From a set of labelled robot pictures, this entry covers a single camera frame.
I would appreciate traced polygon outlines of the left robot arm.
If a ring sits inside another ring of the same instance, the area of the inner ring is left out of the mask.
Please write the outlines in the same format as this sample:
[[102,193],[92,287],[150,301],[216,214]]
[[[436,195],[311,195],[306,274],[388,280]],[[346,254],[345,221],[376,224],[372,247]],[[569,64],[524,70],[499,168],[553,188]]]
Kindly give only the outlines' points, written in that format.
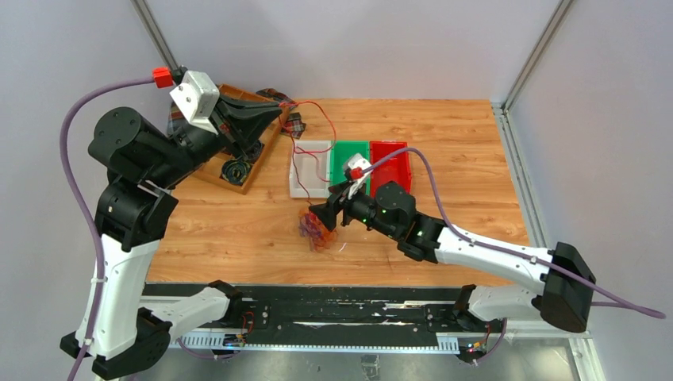
[[243,153],[282,114],[277,102],[222,95],[208,113],[208,129],[186,123],[171,135],[138,111],[121,106],[94,127],[88,152],[106,167],[108,183],[85,218],[94,238],[94,277],[80,327],[61,349],[93,373],[114,380],[151,368],[168,345],[202,324],[225,328],[243,317],[238,291],[216,281],[166,309],[140,305],[148,268],[177,199],[172,191],[222,151]]

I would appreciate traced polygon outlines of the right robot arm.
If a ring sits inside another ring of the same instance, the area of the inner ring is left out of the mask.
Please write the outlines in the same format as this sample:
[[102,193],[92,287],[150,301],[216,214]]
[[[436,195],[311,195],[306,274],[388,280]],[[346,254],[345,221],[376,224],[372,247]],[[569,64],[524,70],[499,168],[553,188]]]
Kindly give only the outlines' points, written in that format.
[[395,182],[374,196],[349,194],[346,186],[332,187],[326,202],[309,208],[328,230],[359,221],[412,260],[457,264],[511,281],[507,287],[463,287],[453,310],[461,329],[494,319],[540,318],[570,333],[586,330],[596,278],[575,246],[526,247],[461,230],[417,211],[415,197]]

